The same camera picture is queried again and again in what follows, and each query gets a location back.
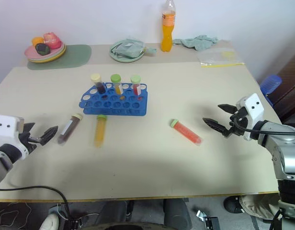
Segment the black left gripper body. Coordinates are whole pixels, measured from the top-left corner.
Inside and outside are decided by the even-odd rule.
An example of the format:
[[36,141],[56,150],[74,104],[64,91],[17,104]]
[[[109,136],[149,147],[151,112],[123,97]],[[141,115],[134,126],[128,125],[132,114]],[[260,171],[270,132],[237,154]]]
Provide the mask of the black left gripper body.
[[19,140],[26,147],[29,154],[37,148],[37,144],[42,144],[41,138],[31,137],[30,132],[23,132],[19,134]]

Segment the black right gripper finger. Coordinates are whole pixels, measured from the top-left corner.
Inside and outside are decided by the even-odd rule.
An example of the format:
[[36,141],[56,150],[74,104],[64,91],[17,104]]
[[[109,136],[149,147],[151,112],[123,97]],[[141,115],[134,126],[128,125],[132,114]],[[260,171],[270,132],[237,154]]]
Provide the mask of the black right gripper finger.
[[238,109],[236,106],[229,105],[229,104],[219,104],[218,107],[229,114],[235,114]]
[[217,121],[211,119],[211,118],[203,118],[203,121],[213,130],[221,133],[223,136],[227,136],[228,130],[225,126],[219,124]]

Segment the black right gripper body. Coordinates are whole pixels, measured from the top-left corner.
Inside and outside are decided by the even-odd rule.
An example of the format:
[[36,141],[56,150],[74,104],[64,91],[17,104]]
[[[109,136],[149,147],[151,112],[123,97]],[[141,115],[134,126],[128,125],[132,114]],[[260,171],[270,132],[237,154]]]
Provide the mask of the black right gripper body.
[[230,117],[229,124],[231,128],[228,130],[227,136],[224,137],[228,138],[232,134],[243,136],[248,125],[247,115],[248,112],[245,107],[238,109],[238,111]]

